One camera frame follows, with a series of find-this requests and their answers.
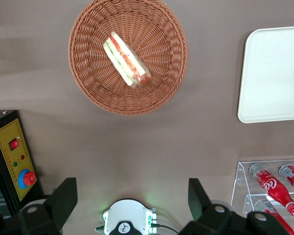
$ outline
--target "clear acrylic rack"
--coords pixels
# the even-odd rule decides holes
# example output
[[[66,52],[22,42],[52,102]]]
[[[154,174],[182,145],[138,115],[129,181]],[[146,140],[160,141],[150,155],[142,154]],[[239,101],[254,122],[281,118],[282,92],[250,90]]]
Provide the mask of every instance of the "clear acrylic rack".
[[[232,194],[231,207],[240,216],[247,217],[249,212],[254,211],[254,204],[261,200],[269,200],[285,221],[294,229],[294,216],[292,216],[281,204],[272,200],[249,174],[249,168],[254,163],[262,163],[272,175],[282,182],[288,189],[290,196],[294,198],[294,188],[278,173],[284,164],[294,165],[294,160],[238,162],[235,183]]]

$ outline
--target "screw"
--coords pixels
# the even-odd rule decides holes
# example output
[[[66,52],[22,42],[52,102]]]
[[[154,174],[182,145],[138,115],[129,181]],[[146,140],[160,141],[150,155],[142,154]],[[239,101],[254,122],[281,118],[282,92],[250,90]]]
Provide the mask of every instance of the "screw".
[[[256,217],[256,219],[258,219],[260,221],[266,221],[267,220],[267,218],[263,214],[260,214],[260,213],[256,213],[255,217]]]
[[[224,213],[225,209],[222,206],[215,206],[215,210],[219,213]]]
[[[31,207],[27,210],[27,213],[33,213],[35,211],[37,211],[37,207]]]

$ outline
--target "control box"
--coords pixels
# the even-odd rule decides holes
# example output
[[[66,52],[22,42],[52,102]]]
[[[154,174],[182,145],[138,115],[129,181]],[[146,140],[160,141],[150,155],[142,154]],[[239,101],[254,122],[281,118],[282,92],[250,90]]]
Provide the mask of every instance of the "control box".
[[[0,111],[0,212],[14,215],[42,197],[19,114]]]

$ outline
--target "yellow panel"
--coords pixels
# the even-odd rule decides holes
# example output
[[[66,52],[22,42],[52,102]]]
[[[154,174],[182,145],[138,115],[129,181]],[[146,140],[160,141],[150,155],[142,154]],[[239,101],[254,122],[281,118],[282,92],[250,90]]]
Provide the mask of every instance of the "yellow panel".
[[[11,150],[9,143],[14,139],[18,141],[19,146],[14,150]],[[4,156],[6,166],[10,172],[10,176],[12,178],[19,200],[22,201],[32,186],[28,186],[25,189],[20,188],[18,183],[19,175],[24,169],[29,169],[30,171],[34,172],[34,168],[29,157],[28,149],[25,144],[24,136],[18,119],[15,119],[0,129],[0,148]]]

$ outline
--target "sandwich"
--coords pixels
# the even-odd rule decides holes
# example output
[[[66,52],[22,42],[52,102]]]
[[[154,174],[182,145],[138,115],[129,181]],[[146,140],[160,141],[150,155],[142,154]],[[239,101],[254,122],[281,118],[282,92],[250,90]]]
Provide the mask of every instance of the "sandwich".
[[[103,48],[127,85],[136,88],[151,80],[148,68],[116,32],[111,33]]]

